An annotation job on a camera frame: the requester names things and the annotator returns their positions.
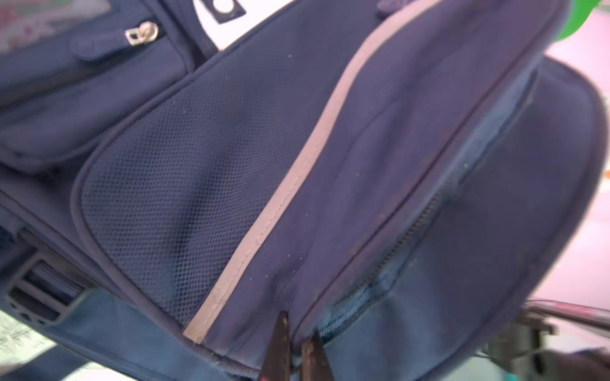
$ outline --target green object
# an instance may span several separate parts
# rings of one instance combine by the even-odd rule
[[[571,36],[580,28],[589,17],[593,9],[601,0],[573,0],[572,13],[564,30],[561,32],[557,41]]]

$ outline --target nylon fabric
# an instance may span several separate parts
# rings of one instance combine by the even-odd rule
[[[89,362],[83,356],[56,345],[10,373],[2,381],[62,381]]]
[[[8,251],[15,244],[13,235],[6,229],[0,227],[0,254]]]
[[[329,343],[335,379],[437,380],[494,339],[583,217],[606,128],[591,85],[545,59],[533,103],[392,263],[387,297]]]
[[[129,126],[82,188],[111,261],[186,325],[309,137],[375,1],[295,4]]]
[[[527,80],[561,28],[561,4],[446,0],[377,50],[204,344],[258,367],[285,310],[298,348],[415,222],[459,154],[493,137],[507,115],[479,132],[478,124],[518,78]],[[510,115],[516,101],[501,108]]]

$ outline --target metal zipper pull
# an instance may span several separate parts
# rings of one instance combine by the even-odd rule
[[[148,44],[159,36],[159,26],[153,22],[145,21],[137,28],[125,31],[125,37],[131,46]]]
[[[137,28],[117,29],[93,35],[77,35],[71,43],[72,53],[85,62],[100,62],[111,55],[148,44],[159,38],[163,30],[152,21],[145,21]]]

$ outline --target black plastic buckle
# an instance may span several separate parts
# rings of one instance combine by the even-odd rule
[[[34,246],[33,250],[32,258],[9,282],[7,299],[15,313],[27,322],[58,324],[90,294],[95,284],[45,247]]]

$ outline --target backpack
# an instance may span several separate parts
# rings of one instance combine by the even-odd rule
[[[135,379],[256,378],[287,312],[294,374],[316,334],[337,380],[436,380],[595,192],[567,0],[295,0],[222,51],[108,3],[0,55],[0,308]]]

